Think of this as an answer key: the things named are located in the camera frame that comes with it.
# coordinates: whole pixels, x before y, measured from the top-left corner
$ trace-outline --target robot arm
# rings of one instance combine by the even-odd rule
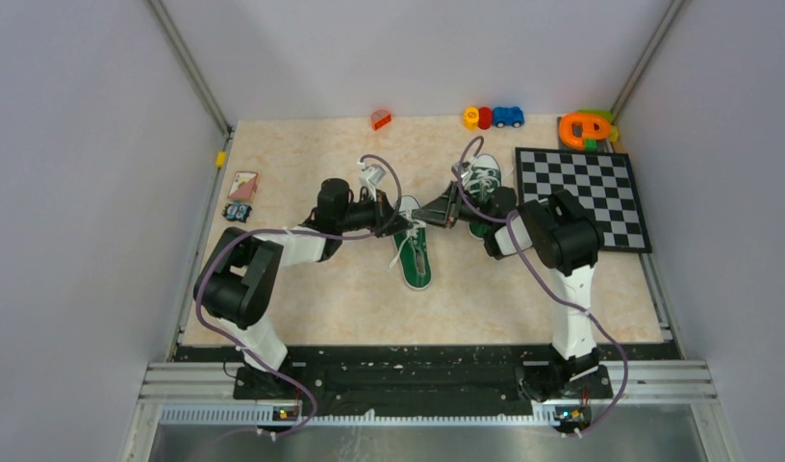
[[[376,237],[385,237],[412,225],[395,212],[385,193],[375,188],[383,177],[384,170],[380,166],[364,168],[358,200],[354,200],[354,193],[346,181],[340,178],[325,180],[321,184],[316,207],[302,224],[288,233],[245,239],[212,269],[211,262],[220,252],[245,233],[236,227],[226,229],[206,268],[197,278],[194,297],[197,297],[203,276],[212,271],[203,295],[203,306],[245,347],[253,350],[273,369],[279,368],[288,349],[265,317],[277,271],[300,263],[323,262],[342,245],[338,239],[303,233],[338,237],[344,232],[367,229]],[[245,355],[245,361],[256,369],[264,370],[248,355]]]
[[[457,173],[459,166],[453,166]],[[459,175],[466,181],[467,166]],[[511,188],[498,187],[486,203],[474,201],[467,194],[468,202],[492,218],[512,218],[511,228],[520,249],[535,247],[540,260],[550,269],[551,289],[557,296],[575,303],[586,310],[591,308],[591,281],[603,236],[595,219],[574,196],[561,190],[542,201],[530,201],[517,206]],[[484,237],[487,253],[501,259],[517,253],[517,249],[504,223],[493,222],[475,214],[460,197],[457,181],[449,184],[435,200],[414,214],[430,224],[452,227],[458,220],[483,222],[490,226]],[[533,399],[545,400],[564,390],[571,382],[585,377],[598,368],[596,342],[588,317],[557,301],[554,305],[554,330],[551,343],[554,359],[541,376],[534,376],[526,387],[526,394]]]

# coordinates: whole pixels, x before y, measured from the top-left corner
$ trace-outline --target blue toy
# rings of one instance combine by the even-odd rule
[[[525,123],[522,111],[517,106],[513,108],[494,108],[492,109],[492,125],[503,128],[511,125],[515,128],[521,127]]]
[[[222,210],[222,215],[229,221],[245,223],[245,221],[248,220],[248,216],[251,215],[251,206],[248,204],[240,204],[239,202],[227,204],[225,209]]]

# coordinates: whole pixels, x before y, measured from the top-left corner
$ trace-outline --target metal floor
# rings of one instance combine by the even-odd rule
[[[162,424],[149,462],[185,462],[222,425]],[[319,426],[271,443],[241,433],[206,447],[192,462],[705,461],[689,405],[619,406],[593,434],[562,439],[548,427]]]

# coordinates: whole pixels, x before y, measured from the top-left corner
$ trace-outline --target white cable clip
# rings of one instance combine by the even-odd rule
[[[387,172],[376,164],[363,169],[359,174],[359,183],[367,188],[367,192],[372,197],[372,200],[376,200],[375,187],[381,183],[385,175],[387,175]]]

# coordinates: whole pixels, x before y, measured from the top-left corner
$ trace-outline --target toy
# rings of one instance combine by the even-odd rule
[[[373,130],[378,130],[392,121],[393,115],[390,114],[390,111],[385,109],[379,109],[369,117],[369,123]]]
[[[238,202],[250,202],[257,192],[259,178],[260,174],[256,171],[238,171],[234,174],[234,182],[231,183],[228,198]]]
[[[464,110],[464,126],[469,128],[469,130],[474,130],[477,128],[477,122],[479,119],[480,114],[477,111],[477,108],[469,106]]]
[[[521,127],[525,123],[522,111],[517,106],[512,108],[494,108],[492,110],[492,125],[503,128],[511,125],[515,128]]]
[[[477,128],[489,130],[489,127],[492,126],[492,110],[489,108],[480,108],[478,113],[480,113],[480,120],[477,122]]]
[[[580,136],[573,134],[575,126],[580,128]],[[612,130],[611,122],[599,115],[572,113],[560,119],[560,140],[578,151],[596,150],[596,141],[610,137]]]
[[[609,123],[614,123],[614,115],[611,114],[610,111],[601,111],[599,109],[580,109],[577,110],[577,112],[580,114],[593,114],[594,116],[600,116]]]
[[[245,223],[248,220],[248,216],[251,215],[251,206],[248,204],[240,204],[239,202],[226,204],[225,209],[222,211],[222,215],[229,221]]]

